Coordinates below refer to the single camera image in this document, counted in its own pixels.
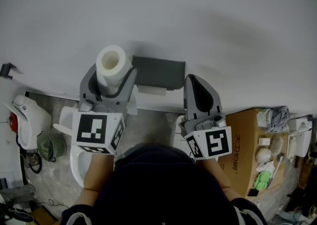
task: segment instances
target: floor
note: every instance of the floor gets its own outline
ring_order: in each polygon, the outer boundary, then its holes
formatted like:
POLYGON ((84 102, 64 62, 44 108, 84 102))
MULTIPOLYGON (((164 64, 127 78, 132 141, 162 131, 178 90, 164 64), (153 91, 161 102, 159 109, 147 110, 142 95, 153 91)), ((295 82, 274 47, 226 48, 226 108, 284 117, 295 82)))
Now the floor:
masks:
MULTIPOLYGON (((52 115, 52 124, 58 123, 60 111, 64 106, 73 106, 76 101, 49 97, 30 93, 29 97, 35 100, 39 106, 52 115)), ((140 142, 160 142, 169 143, 171 128, 179 114, 167 112, 155 112, 138 110, 138 115, 130 115, 127 120, 127 127, 119 142, 118 153, 123 153, 135 144, 140 142)), ((60 134, 53 127, 51 133, 60 134)), ((67 143, 66 154, 59 157, 55 163, 43 160, 43 167, 40 174, 34 174, 30 169, 25 169, 26 176, 37 188, 36 197, 38 202, 48 202, 53 200, 54 204, 64 204, 71 206, 81 193, 82 188, 77 184, 69 166, 69 151, 71 139, 64 135, 67 143)), ((260 204, 267 221, 271 220, 275 211, 281 205, 288 202, 286 196, 297 185, 299 171, 287 163, 283 185, 256 200, 260 204)), ((60 218, 61 213, 66 208, 64 206, 45 207, 56 217, 60 218)))

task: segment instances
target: person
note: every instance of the person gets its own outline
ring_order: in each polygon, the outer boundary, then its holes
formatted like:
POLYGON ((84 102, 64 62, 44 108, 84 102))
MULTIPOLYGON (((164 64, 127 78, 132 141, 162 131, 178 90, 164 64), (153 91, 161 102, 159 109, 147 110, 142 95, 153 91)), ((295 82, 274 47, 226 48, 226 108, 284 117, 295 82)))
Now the person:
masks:
POLYGON ((61 225, 266 224, 215 159, 195 163, 176 148, 148 144, 113 165, 112 155, 92 155, 84 189, 61 225))

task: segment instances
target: sleeve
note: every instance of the sleeve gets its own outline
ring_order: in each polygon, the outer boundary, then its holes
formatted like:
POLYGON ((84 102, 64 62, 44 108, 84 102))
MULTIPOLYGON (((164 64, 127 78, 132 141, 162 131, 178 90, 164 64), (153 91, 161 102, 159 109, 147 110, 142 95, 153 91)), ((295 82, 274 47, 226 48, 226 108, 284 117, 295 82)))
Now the sleeve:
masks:
POLYGON ((261 211, 249 200, 237 198, 231 204, 236 210, 240 225, 267 225, 261 211))
POLYGON ((92 225, 94 208, 88 205, 75 205, 61 215, 60 225, 92 225))

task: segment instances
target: cardboard box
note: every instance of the cardboard box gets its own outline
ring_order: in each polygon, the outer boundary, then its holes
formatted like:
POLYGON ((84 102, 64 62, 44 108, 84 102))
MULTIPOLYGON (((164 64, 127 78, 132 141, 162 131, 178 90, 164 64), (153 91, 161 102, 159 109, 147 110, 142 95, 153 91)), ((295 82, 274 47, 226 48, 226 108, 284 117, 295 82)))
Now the cardboard box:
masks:
MULTIPOLYGON (((258 167, 256 153, 259 148, 263 147, 259 145, 259 138, 270 138, 272 140, 274 136, 281 136, 283 138, 281 152, 287 153, 288 133, 266 133, 265 128, 258 127, 257 113, 260 110, 250 109, 226 116, 227 125, 231 126, 232 131, 232 154, 219 157, 218 163, 230 178, 234 190, 242 197, 247 197, 259 174, 256 171, 258 167)), ((279 166, 268 190, 278 188, 282 184, 284 170, 285 162, 279 166)), ((268 190, 261 190, 259 195, 268 190)))
POLYGON ((44 207, 32 211, 31 215, 33 216, 34 221, 28 223, 29 225, 54 225, 57 222, 57 219, 44 207))
POLYGON ((260 146, 269 146, 271 143, 271 139, 270 138, 260 138, 259 139, 259 145, 260 146))

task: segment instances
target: white wall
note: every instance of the white wall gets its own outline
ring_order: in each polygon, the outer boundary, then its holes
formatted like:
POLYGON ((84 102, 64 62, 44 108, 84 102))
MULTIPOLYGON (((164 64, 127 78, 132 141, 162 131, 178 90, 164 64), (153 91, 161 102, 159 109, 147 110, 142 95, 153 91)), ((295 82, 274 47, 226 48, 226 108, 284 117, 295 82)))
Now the white wall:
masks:
MULTIPOLYGON (((0 78, 0 122, 8 121, 10 110, 3 104, 9 104, 15 96, 24 94, 25 89, 14 81, 0 78)), ((0 124, 0 177, 7 179, 8 186, 21 186, 22 172, 20 150, 15 142, 15 133, 8 123, 0 124)))
MULTIPOLYGON (((0 0, 0 56, 18 80, 77 98, 106 45, 186 61, 225 112, 288 105, 317 113, 317 0, 0 0)), ((137 94, 139 107, 182 108, 182 90, 137 94)))

